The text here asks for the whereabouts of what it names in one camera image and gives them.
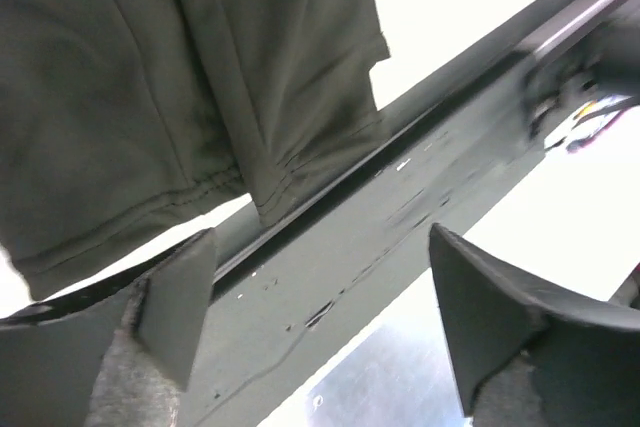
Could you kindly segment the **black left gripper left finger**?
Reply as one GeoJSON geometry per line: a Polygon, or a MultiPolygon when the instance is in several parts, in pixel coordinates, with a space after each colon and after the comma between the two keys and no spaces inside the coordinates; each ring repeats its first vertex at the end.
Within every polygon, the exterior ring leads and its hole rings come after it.
{"type": "Polygon", "coordinates": [[[174,426],[216,272],[213,230],[1,322],[4,426],[174,426]]]}

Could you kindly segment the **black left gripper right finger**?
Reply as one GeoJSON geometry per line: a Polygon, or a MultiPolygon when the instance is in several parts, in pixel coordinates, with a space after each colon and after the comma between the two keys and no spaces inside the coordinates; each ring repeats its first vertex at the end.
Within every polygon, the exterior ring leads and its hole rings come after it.
{"type": "Polygon", "coordinates": [[[639,313],[502,261],[440,224],[429,258],[475,426],[639,424],[639,313]]]}

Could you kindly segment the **black printed t-shirt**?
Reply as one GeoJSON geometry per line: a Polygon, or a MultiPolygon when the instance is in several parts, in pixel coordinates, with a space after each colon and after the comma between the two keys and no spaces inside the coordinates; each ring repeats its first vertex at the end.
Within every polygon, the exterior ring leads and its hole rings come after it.
{"type": "Polygon", "coordinates": [[[1,0],[1,244],[40,301],[242,195],[274,225],[384,140],[375,0],[1,0]]]}

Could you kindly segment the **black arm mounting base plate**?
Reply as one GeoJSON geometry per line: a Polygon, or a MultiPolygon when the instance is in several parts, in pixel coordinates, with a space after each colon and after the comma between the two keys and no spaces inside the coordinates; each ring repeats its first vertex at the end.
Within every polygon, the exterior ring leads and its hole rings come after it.
{"type": "Polygon", "coordinates": [[[211,229],[216,272],[174,426],[475,426],[429,258],[440,224],[639,313],[639,0],[375,0],[385,137],[274,225],[242,195],[3,319],[211,229]]]}

